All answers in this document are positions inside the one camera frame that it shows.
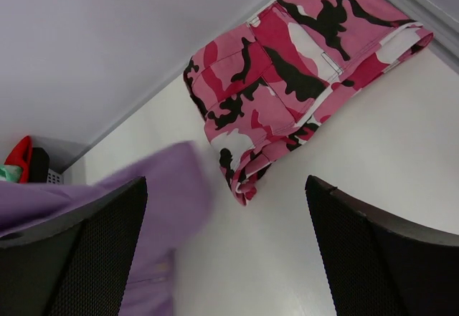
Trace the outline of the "pink camouflage trousers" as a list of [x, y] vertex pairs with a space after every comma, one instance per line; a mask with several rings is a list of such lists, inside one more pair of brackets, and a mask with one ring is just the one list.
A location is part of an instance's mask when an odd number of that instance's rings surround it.
[[433, 37], [386, 0], [274, 0], [198, 50], [184, 83], [232, 195], [250, 201], [274, 162]]

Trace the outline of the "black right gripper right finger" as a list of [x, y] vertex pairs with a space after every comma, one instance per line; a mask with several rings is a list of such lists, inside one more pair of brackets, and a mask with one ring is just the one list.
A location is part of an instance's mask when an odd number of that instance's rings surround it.
[[308, 210], [337, 315], [457, 315], [458, 235], [309, 176]]

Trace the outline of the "purple trousers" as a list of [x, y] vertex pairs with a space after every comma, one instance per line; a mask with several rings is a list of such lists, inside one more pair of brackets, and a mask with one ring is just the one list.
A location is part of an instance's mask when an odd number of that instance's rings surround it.
[[1, 184], [1, 236], [90, 203], [144, 177], [147, 205], [117, 315], [172, 315], [176, 249], [205, 223], [210, 183], [190, 142], [171, 145], [93, 185]]

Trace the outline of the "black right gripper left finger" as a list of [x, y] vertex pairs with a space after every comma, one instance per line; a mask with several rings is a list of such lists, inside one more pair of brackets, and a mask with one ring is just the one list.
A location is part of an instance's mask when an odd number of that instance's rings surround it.
[[1, 236], [2, 315], [117, 315], [147, 205], [144, 177]]

